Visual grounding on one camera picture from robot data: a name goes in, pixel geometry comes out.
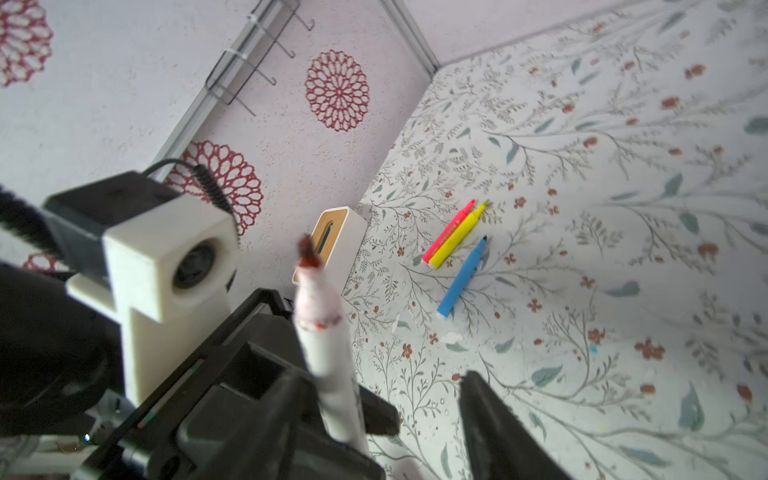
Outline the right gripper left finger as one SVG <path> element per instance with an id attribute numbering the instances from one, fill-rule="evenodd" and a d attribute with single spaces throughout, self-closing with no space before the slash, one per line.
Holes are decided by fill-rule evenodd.
<path id="1" fill-rule="evenodd" d="M 308 389 L 307 382 L 297 372 L 284 372 L 206 464 L 203 477 L 287 478 Z"/>

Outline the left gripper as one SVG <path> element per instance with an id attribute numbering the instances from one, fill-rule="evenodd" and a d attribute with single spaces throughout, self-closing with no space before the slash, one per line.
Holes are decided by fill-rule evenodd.
<path id="1" fill-rule="evenodd" d="M 307 382 L 285 479 L 381 479 L 327 433 L 280 294 L 254 291 L 76 470 L 79 479 L 205 479 L 203 469 L 286 371 Z"/>

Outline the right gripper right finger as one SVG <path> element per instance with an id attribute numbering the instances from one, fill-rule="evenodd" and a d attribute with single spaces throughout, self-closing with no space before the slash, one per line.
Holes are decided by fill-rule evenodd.
<path id="1" fill-rule="evenodd" d="M 569 479 L 475 371 L 462 377 L 459 409 L 475 479 Z"/>

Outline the white red-tip marker pen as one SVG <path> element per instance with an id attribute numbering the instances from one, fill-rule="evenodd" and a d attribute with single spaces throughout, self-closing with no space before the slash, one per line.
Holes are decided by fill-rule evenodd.
<path id="1" fill-rule="evenodd" d="M 293 322 L 323 424 L 332 439 L 368 455 L 360 387 L 341 297 L 311 237 L 303 236 L 297 248 Z"/>

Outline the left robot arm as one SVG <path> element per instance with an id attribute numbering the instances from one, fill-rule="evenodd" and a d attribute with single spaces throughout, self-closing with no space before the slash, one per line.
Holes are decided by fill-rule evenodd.
<path id="1" fill-rule="evenodd" d="M 326 359 L 259 289 L 231 308 L 239 239 L 222 200 L 128 172 L 49 197 L 1 194 L 1 226 L 70 276 L 1 267 L 1 433 L 40 435 L 110 393 L 128 415 L 77 479 L 381 479 L 369 435 L 396 408 Z"/>

